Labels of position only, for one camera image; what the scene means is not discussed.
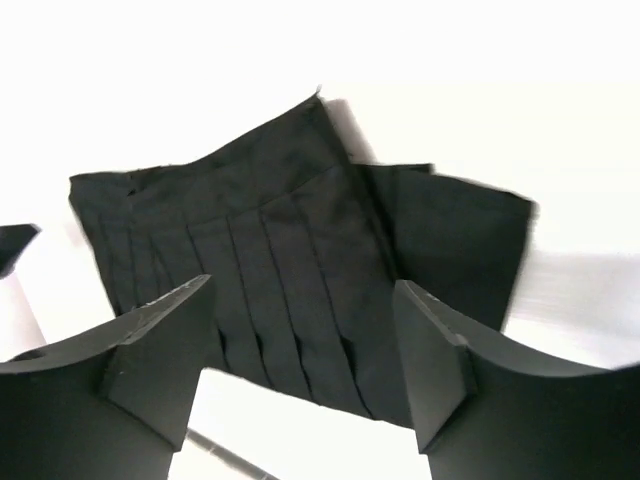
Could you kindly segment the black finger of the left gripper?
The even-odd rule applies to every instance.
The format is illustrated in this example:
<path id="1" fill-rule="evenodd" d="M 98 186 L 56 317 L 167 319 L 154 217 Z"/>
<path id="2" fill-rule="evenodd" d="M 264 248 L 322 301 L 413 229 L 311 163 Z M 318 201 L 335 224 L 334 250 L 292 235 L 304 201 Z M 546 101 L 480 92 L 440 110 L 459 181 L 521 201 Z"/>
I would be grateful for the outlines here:
<path id="1" fill-rule="evenodd" d="M 0 271 L 1 277 L 9 276 L 24 250 L 40 233 L 41 229 L 34 224 L 4 225 L 0 238 Z"/>

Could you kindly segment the black pleated skirt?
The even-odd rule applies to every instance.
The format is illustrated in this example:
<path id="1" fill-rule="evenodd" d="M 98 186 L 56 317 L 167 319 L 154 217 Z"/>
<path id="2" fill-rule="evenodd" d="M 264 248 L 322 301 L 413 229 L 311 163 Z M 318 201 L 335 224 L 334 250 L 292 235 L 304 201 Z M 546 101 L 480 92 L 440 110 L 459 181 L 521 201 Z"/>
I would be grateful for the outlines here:
<path id="1" fill-rule="evenodd" d="M 428 164 L 351 162 L 318 96 L 189 164 L 74 175 L 69 201 L 116 314 L 207 274 L 213 368 L 406 428 L 395 282 L 500 329 L 534 213 Z"/>

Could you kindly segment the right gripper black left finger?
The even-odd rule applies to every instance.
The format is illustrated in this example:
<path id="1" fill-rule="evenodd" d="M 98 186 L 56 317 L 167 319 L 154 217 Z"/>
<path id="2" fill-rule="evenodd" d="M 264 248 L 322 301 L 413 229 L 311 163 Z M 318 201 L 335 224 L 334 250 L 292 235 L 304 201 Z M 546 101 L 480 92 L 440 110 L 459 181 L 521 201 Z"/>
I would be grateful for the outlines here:
<path id="1" fill-rule="evenodd" d="M 167 478 L 211 351 L 211 291 L 197 276 L 2 363 L 2 478 Z"/>

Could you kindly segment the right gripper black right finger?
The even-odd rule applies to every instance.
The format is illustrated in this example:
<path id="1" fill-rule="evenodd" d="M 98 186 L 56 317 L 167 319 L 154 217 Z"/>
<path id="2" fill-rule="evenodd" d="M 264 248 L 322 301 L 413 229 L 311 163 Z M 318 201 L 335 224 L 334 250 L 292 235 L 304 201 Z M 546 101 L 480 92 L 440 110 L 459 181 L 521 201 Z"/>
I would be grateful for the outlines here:
<path id="1" fill-rule="evenodd" d="M 514 341 L 410 281 L 394 322 L 419 451 L 435 479 L 635 479 L 639 368 Z"/>

